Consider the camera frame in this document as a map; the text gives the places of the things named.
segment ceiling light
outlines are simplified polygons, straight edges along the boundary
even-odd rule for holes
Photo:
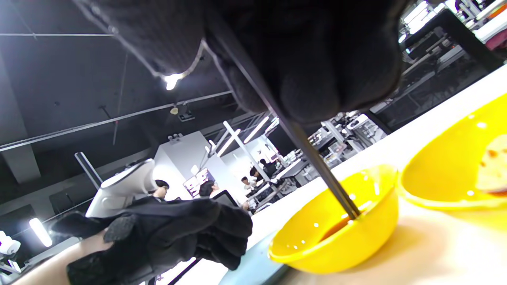
[[[211,150],[216,149],[216,145],[212,140],[208,140],[209,144],[211,145]]]
[[[412,12],[410,12],[410,14],[408,14],[404,19],[403,21],[405,23],[410,23],[412,20],[414,20],[414,18],[419,15],[426,7],[428,7],[428,2],[426,1],[423,1],[421,2],[419,5],[417,5],[417,7],[412,10]]]
[[[41,240],[42,244],[45,247],[50,247],[53,244],[53,241],[51,240],[51,237],[42,225],[41,221],[39,221],[37,218],[33,218],[29,223],[30,227],[33,229],[37,237]]]
[[[440,12],[441,10],[443,10],[445,8],[445,4],[444,3],[440,3],[440,5],[436,6],[434,11],[436,13]]]
[[[398,39],[398,43],[402,43],[405,39],[407,38],[407,34],[403,34],[399,39]]]
[[[178,83],[178,80],[180,80],[182,78],[183,78],[182,74],[172,74],[172,75],[166,76],[164,78],[164,81],[167,83],[167,86],[165,87],[165,89],[167,89],[167,90],[174,89],[176,87],[176,83]]]
[[[259,125],[257,125],[257,127],[255,127],[255,129],[253,129],[253,131],[246,137],[245,141],[243,142],[244,144],[249,142],[251,140],[252,137],[254,137],[254,135],[262,128],[262,126],[264,126],[264,124],[269,120],[269,116],[266,116],[264,119],[262,119],[262,121],[259,123]]]
[[[226,149],[227,147],[229,147],[229,145],[230,145],[230,144],[232,143],[232,141],[234,140],[234,136],[235,136],[235,135],[238,135],[238,134],[239,134],[239,132],[241,132],[241,130],[240,130],[240,129],[237,129],[237,130],[234,132],[234,134],[232,134],[232,135],[231,135],[231,137],[229,138],[229,140],[228,140],[228,141],[224,144],[224,146],[223,146],[223,147],[222,147],[222,149],[221,149],[221,150],[220,150],[220,151],[216,154],[216,156],[220,157],[220,155],[222,155],[222,154],[224,153],[225,149]]]

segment black glove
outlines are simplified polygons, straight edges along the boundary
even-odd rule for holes
[[[151,71],[182,73],[201,39],[238,104],[266,106],[207,29],[208,6],[231,27],[289,118],[319,123],[391,95],[401,76],[400,17],[413,0],[75,0]]]
[[[209,199],[165,202],[147,197],[110,218],[72,213],[51,230],[86,238],[105,228],[104,241],[113,241],[113,246],[69,264],[72,285],[139,285],[191,257],[235,270],[252,221],[243,210]]]

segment light fixture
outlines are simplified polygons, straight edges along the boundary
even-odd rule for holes
[[[234,140],[234,135],[238,135],[239,132],[241,132],[241,129],[237,129],[233,135],[231,135],[231,137],[229,138],[229,140],[224,144],[224,146],[222,147],[222,149],[220,149],[220,151],[216,154],[216,156],[220,157],[220,155],[222,155],[225,151],[225,149],[227,147],[229,147],[229,145],[231,145],[232,141]]]
[[[412,10],[412,12],[410,12],[404,19],[403,21],[405,23],[410,23],[412,20],[414,20],[414,18],[419,15],[424,9],[426,9],[426,7],[428,7],[428,2],[426,1],[423,1],[421,2],[419,5],[417,5],[417,7]]]
[[[436,13],[440,12],[441,10],[443,10],[445,8],[445,4],[444,3],[440,3],[438,6],[435,7],[435,9],[433,9]]]
[[[17,262],[13,261],[13,260],[10,260],[9,259],[9,265],[11,265],[11,267],[16,270],[18,273],[21,273],[21,268],[19,268],[19,265]]]
[[[405,39],[407,38],[407,34],[404,33],[399,39],[398,39],[398,43],[401,44]]]
[[[216,149],[216,145],[212,140],[208,140],[208,143],[211,145],[211,150]]]
[[[51,240],[51,237],[42,225],[41,221],[39,221],[37,218],[33,218],[29,223],[30,227],[33,229],[37,237],[41,240],[42,244],[45,247],[50,247],[53,244],[53,241]]]
[[[246,139],[243,141],[244,144],[246,144],[247,142],[249,142],[251,140],[251,138],[254,137],[254,135],[262,128],[262,126],[264,126],[264,124],[269,120],[269,116],[266,116],[264,119],[262,119],[262,121],[259,123],[259,125],[257,125],[257,127],[255,127],[255,129],[253,129],[253,131],[246,137]]]
[[[276,117],[273,120],[271,120],[271,125],[269,125],[269,127],[264,131],[264,133],[269,132],[271,129],[273,129],[274,127],[276,127],[278,125],[278,123],[279,123],[278,117]]]
[[[167,86],[165,87],[165,89],[167,89],[167,90],[174,89],[176,87],[176,83],[178,83],[178,80],[180,80],[182,78],[183,78],[182,74],[172,74],[172,75],[166,76],[164,78],[164,81],[167,83]]]

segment desk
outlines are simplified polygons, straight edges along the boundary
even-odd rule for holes
[[[333,168],[343,179],[364,168],[391,163],[402,169],[427,143],[477,108],[507,93],[507,66],[436,106],[378,143]],[[297,189],[252,217],[248,248],[280,229],[326,188],[321,178]],[[400,200],[399,225],[372,258],[346,272],[312,275],[292,271],[280,283],[298,285],[506,284],[507,232],[468,224],[450,215]],[[178,285],[218,284],[227,269],[199,262]]]
[[[289,165],[286,169],[280,172],[275,179],[287,179],[298,175],[301,170],[303,170],[306,166],[310,165],[309,162],[303,161],[300,159],[296,160],[293,164]]]

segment monitor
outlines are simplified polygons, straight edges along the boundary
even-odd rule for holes
[[[230,207],[238,207],[238,204],[236,204],[236,201],[232,198],[231,194],[227,190],[223,190],[220,193],[216,194],[212,200],[216,200],[218,203]]]
[[[183,186],[190,193],[192,198],[195,198],[197,195],[199,195],[199,188],[201,185],[208,180],[214,181],[215,178],[213,178],[213,175],[209,173],[208,168],[205,168],[198,172],[195,176],[185,181],[185,183],[183,183]]]

